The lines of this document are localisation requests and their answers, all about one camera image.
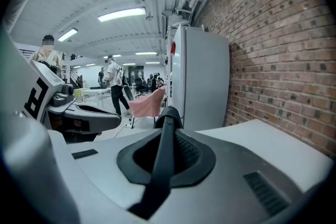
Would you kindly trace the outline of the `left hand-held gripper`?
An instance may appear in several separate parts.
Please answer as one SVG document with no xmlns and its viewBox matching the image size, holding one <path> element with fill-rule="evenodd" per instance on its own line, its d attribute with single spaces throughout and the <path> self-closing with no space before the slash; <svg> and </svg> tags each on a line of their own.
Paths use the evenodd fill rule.
<svg viewBox="0 0 336 224">
<path fill-rule="evenodd" d="M 39 77 L 24 104 L 25 116 L 60 132 L 67 143 L 92 142 L 101 132 L 115 129 L 121 116 L 93 103 L 77 101 L 72 84 L 59 77 L 60 68 L 45 61 L 29 64 Z"/>
</svg>

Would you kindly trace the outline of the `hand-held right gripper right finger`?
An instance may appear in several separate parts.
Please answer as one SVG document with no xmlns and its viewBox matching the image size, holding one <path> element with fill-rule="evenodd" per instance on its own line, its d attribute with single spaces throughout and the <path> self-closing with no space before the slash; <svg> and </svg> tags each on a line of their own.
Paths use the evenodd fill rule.
<svg viewBox="0 0 336 224">
<path fill-rule="evenodd" d="M 276 201 L 290 206 L 303 195 L 289 176 L 248 148 L 197 132 L 182 133 L 209 146 L 216 163 L 198 185 L 173 188 L 152 223 L 262 223 L 271 216 L 266 206 L 274 209 Z"/>
</svg>

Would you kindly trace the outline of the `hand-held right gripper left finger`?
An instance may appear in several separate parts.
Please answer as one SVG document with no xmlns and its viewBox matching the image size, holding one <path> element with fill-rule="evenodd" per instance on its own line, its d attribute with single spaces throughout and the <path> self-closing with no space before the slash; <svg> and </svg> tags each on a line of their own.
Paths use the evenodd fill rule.
<svg viewBox="0 0 336 224">
<path fill-rule="evenodd" d="M 92 156 L 76 159 L 76 163 L 90 182 L 116 204 L 122 213 L 135 217 L 140 223 L 149 223 L 149 221 L 130 213 L 128 208 L 140 201 L 145 187 L 127 180 L 117 165 L 117 155 L 125 147 L 158 132 L 158 129 L 153 129 L 107 140 L 67 145 L 71 153 L 91 149 L 97 151 Z"/>
</svg>

